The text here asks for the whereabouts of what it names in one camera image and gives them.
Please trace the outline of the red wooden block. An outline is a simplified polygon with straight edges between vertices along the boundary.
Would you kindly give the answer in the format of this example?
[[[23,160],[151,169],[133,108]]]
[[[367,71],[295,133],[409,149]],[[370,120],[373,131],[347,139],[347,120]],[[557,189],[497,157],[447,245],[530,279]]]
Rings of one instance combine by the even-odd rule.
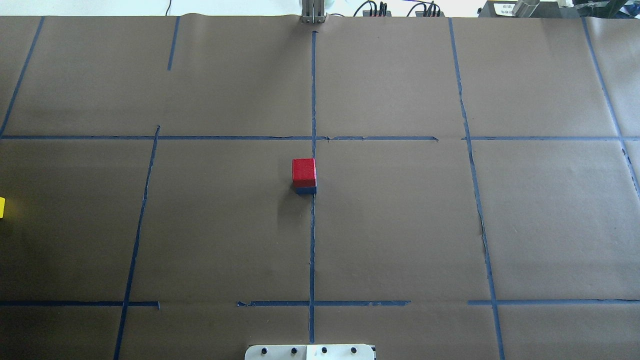
[[[317,187],[316,160],[311,158],[294,158],[291,162],[292,184],[298,188]]]

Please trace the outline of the blue wooden block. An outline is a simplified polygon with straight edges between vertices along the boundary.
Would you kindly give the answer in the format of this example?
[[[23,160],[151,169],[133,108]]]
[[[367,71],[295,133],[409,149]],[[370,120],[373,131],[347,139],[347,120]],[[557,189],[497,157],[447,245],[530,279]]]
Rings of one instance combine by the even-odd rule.
[[[317,194],[318,187],[316,186],[308,186],[308,187],[294,187],[294,192],[297,195],[315,195]]]

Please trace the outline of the yellow wooden block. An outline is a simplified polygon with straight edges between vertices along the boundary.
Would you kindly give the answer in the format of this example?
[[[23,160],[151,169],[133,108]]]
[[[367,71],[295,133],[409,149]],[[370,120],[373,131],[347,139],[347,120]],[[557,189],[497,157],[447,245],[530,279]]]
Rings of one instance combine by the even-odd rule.
[[[6,205],[6,199],[4,197],[0,197],[0,218],[1,219],[4,217],[5,205]]]

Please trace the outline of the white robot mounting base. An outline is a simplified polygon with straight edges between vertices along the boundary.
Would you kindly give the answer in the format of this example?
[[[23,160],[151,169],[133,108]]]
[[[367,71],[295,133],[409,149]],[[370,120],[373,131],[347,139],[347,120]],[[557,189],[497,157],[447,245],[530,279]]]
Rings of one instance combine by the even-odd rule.
[[[245,360],[375,360],[375,347],[355,344],[261,344],[249,346]]]

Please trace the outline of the far black power strip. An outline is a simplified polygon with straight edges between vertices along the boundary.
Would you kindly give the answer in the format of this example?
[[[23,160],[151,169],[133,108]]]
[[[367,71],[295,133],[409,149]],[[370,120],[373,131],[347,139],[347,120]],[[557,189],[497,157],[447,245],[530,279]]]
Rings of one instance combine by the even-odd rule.
[[[352,14],[354,18],[390,18],[392,13],[387,2],[382,0],[364,0]]]

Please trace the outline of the black power strip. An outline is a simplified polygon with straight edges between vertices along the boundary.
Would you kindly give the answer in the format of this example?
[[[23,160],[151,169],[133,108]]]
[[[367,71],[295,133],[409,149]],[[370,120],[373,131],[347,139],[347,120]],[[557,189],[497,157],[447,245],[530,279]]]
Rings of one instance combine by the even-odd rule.
[[[406,14],[407,18],[444,18],[445,14],[434,0],[409,0],[413,3]]]
[[[364,0],[352,14],[354,18],[390,18],[392,13],[387,2],[382,0]]]

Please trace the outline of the near black power strip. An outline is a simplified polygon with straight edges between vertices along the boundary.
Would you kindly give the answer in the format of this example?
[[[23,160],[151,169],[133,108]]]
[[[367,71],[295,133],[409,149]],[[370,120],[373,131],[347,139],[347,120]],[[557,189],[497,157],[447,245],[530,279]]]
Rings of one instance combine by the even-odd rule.
[[[406,14],[407,18],[444,18],[445,14],[434,0],[409,0],[413,3]]]

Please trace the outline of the black box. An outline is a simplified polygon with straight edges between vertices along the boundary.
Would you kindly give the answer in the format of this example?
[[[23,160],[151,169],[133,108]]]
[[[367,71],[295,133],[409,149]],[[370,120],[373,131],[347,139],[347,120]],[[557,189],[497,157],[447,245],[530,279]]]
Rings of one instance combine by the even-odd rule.
[[[556,1],[542,0],[487,0],[477,9],[478,18],[563,18]]]

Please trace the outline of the aluminium frame post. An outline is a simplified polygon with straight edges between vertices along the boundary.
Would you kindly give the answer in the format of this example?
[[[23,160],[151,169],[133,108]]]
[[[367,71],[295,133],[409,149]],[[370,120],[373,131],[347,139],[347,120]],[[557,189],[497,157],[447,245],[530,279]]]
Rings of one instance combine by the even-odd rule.
[[[301,23],[322,24],[326,21],[326,1],[325,0],[300,0]]]

